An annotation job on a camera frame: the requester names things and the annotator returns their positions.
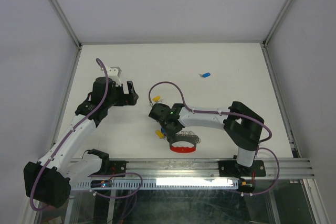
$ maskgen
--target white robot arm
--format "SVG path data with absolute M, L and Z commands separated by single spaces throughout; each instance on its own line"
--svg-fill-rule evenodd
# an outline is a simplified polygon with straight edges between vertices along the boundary
M 72 186 L 93 173 L 104 175 L 109 171 L 109 154 L 95 149 L 90 150 L 81 161 L 69 166 L 86 137 L 107 116 L 109 108 L 137 103 L 138 95 L 132 81 L 127 82 L 129 93 L 123 91 L 121 69 L 107 68 L 106 72 L 108 78 L 98 77 L 95 80 L 92 92 L 77 107 L 67 131 L 52 149 L 36 163 L 28 162 L 25 166 L 28 197 L 33 192 L 34 199 L 58 208 L 68 199 Z
M 254 121 L 236 115 L 246 116 Z M 243 169 L 250 168 L 254 162 L 263 129 L 261 125 L 264 123 L 264 119 L 241 102 L 233 102 L 227 108 L 192 107 L 191 110 L 184 104 L 176 103 L 170 108 L 168 105 L 156 103 L 149 117 L 159 122 L 167 136 L 171 150 L 176 152 L 179 152 L 179 148 L 186 150 L 186 147 L 174 147 L 173 145 L 177 142 L 190 142 L 194 145 L 191 151 L 196 150 L 196 143 L 192 138 L 177 135 L 185 127 L 201 126 L 225 130 L 238 146 L 236 162 L 237 166 Z

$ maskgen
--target black joint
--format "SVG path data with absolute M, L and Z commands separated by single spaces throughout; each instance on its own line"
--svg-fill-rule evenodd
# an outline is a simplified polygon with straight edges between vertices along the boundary
M 181 103 L 175 103 L 172 108 L 166 104 L 156 103 L 152 107 L 149 117 L 156 120 L 164 129 L 168 137 L 174 137 L 184 126 L 178 121 L 180 111 L 184 107 Z
M 35 179 L 42 169 L 40 162 L 28 162 L 23 173 L 25 179 L 26 195 L 30 197 Z M 34 199 L 47 205 L 59 208 L 67 201 L 70 195 L 70 178 L 64 178 L 56 169 L 45 168 L 37 183 Z
M 108 92 L 103 104 L 99 109 L 89 116 L 89 120 L 94 120 L 96 127 L 107 116 L 108 109 L 112 106 L 136 105 L 139 96 L 134 90 L 133 82 L 128 81 L 129 94 L 124 94 L 123 86 L 116 87 L 115 81 L 108 78 Z M 77 107 L 76 115 L 88 115 L 101 102 L 106 89 L 106 77 L 98 77 L 93 83 L 85 101 Z
M 264 123 L 264 119 L 241 102 L 233 102 L 229 109 L 230 112 L 243 114 Z M 224 130 L 238 147 L 248 151 L 256 151 L 263 127 L 246 118 L 241 118 L 242 121 L 239 124 L 237 119 L 239 116 L 229 115 L 224 120 Z
M 102 159 L 101 167 L 100 167 L 100 170 L 98 171 L 98 174 L 106 175 L 110 168 L 110 155 L 106 152 L 102 152 L 96 149 L 89 150 L 88 154 L 98 156 L 99 158 Z

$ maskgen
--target gray wall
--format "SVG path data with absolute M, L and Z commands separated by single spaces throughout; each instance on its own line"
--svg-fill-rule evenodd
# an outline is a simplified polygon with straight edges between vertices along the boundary
M 50 147 L 75 46 L 48 0 L 0 6 L 0 223 L 16 223 L 23 168 Z
M 285 0 L 58 0 L 81 42 L 263 40 Z
M 269 54 L 304 157 L 333 223 L 336 190 L 336 0 L 296 0 Z

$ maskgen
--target yellow block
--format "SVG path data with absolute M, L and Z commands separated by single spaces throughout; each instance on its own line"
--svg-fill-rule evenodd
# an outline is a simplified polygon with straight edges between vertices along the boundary
M 153 101 L 153 102 L 159 102 L 160 98 L 161 98 L 161 97 L 158 95 L 157 97 L 154 97 L 154 98 L 152 99 L 152 101 Z
M 156 130 L 155 133 L 158 135 L 159 138 L 164 138 L 164 135 L 161 131 Z

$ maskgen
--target blue object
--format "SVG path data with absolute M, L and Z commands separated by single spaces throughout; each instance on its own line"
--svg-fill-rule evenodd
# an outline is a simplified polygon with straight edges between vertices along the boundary
M 211 74 L 210 73 L 204 73 L 204 74 L 201 74 L 200 76 L 202 78 L 206 78 L 206 77 L 209 77 Z

